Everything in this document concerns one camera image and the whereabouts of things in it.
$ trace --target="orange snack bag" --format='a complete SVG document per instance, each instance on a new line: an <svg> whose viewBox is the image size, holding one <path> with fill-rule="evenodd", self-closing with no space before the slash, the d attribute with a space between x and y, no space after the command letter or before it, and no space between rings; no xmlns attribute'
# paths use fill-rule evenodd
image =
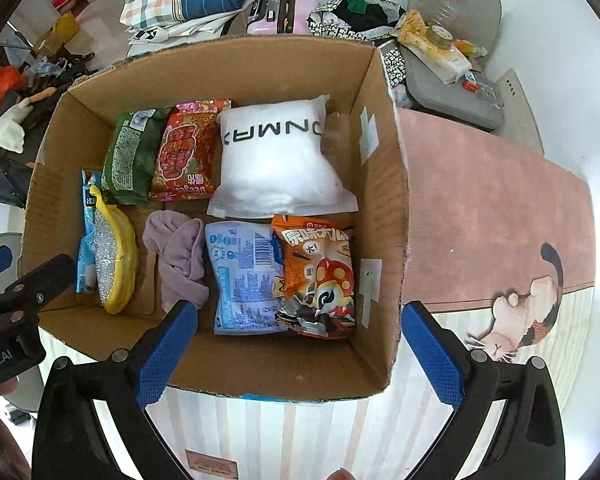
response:
<svg viewBox="0 0 600 480"><path fill-rule="evenodd" d="M285 303L276 320L304 335L343 339L356 327L349 232L322 218L275 215L284 245Z"/></svg>

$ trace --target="white floor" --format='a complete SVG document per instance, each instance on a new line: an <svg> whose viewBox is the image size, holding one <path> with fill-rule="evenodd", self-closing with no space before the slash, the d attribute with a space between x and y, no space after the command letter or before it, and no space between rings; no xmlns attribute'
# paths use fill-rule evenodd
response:
<svg viewBox="0 0 600 480"><path fill-rule="evenodd" d="M120 23L120 13L125 0L97 0L78 16L80 31L66 44L69 52L88 54L95 52L91 70L102 70L124 59L129 50L130 34Z"/></svg>

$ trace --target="yellow bag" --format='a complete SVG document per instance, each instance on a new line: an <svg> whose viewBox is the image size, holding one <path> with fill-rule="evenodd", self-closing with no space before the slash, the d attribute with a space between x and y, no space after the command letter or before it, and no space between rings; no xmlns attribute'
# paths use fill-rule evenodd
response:
<svg viewBox="0 0 600 480"><path fill-rule="evenodd" d="M54 33L62 43L67 43L80 30L80 23L75 21L73 13L69 10L56 20Z"/></svg>

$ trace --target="pink suitcase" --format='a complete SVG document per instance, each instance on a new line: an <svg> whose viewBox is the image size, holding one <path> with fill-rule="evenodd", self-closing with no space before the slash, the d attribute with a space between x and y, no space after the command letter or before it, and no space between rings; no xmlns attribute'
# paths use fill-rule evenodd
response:
<svg viewBox="0 0 600 480"><path fill-rule="evenodd" d="M248 18L248 34L311 34L306 19L316 0L255 0Z"/></svg>

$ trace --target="white glove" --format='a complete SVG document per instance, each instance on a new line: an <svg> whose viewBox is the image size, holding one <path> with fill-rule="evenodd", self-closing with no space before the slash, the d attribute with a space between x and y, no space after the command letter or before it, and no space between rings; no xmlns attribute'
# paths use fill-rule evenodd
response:
<svg viewBox="0 0 600 480"><path fill-rule="evenodd" d="M20 123L31 113L29 98L13 105L0 117L0 148L22 153L24 150L24 130Z"/></svg>

